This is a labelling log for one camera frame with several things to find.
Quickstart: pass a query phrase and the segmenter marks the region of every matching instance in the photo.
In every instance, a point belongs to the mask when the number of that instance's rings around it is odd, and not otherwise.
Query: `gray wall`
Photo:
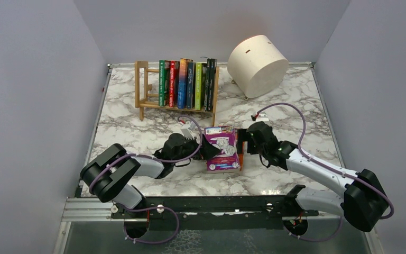
[[[51,253],[106,78],[72,0],[0,3],[0,253]]]
[[[346,166],[376,172],[396,207],[384,250],[406,253],[406,1],[351,1],[315,70]]]
[[[105,60],[227,61],[265,34],[290,61],[316,61],[349,0],[75,0]]]

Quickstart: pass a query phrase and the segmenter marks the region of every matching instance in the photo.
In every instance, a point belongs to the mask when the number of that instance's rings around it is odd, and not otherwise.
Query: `white marble table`
[[[247,128],[250,115],[274,102],[288,102],[301,109],[307,120],[305,150],[332,164],[340,165],[331,130],[320,96],[307,67],[290,67],[283,82],[272,92],[246,100],[244,94],[231,83],[226,65],[220,65],[216,125],[232,124]],[[149,74],[154,90],[158,88],[158,74]],[[297,143],[302,130],[300,116],[290,107],[274,107],[266,111],[279,140]],[[134,68],[114,68],[108,86],[91,160],[113,143],[120,143],[127,151],[152,154],[161,148],[172,132],[180,132],[176,111],[146,109],[144,121],[139,120],[139,109],[134,107]],[[208,114],[193,114],[203,127],[210,125]],[[313,180],[278,167],[261,165],[259,157],[245,154],[240,173],[209,174],[203,161],[192,161],[189,166],[175,168],[164,179],[134,177],[129,184],[145,196],[199,195],[268,195],[286,194],[295,184],[314,189],[326,189]],[[82,196],[91,196],[88,187]]]

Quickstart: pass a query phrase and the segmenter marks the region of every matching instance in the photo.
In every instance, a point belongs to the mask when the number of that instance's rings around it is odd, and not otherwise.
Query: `green book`
[[[195,64],[195,109],[201,109],[201,63]]]
[[[165,61],[160,60],[160,79],[159,79],[159,89],[158,89],[158,105],[160,107],[164,106],[164,81],[165,81]]]
[[[195,109],[201,110],[205,99],[206,63],[198,62],[195,66]]]

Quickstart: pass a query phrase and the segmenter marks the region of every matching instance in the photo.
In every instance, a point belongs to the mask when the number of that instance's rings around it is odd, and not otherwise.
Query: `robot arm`
[[[355,228],[370,232],[388,208],[389,204],[383,197],[361,183],[366,182],[385,195],[373,172],[364,169],[359,173],[338,167],[304,150],[299,150],[296,144],[278,141],[272,128],[264,122],[252,124],[246,133],[250,153],[255,151],[264,157],[269,165],[305,175],[333,191],[332,193],[309,188],[302,189],[297,193],[296,201],[303,210],[324,211],[344,216]]]

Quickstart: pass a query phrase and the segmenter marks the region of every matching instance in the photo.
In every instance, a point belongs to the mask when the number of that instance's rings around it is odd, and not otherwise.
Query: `cylindrical container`
[[[241,42],[228,59],[228,73],[248,98],[275,89],[288,66],[289,61],[265,35]]]

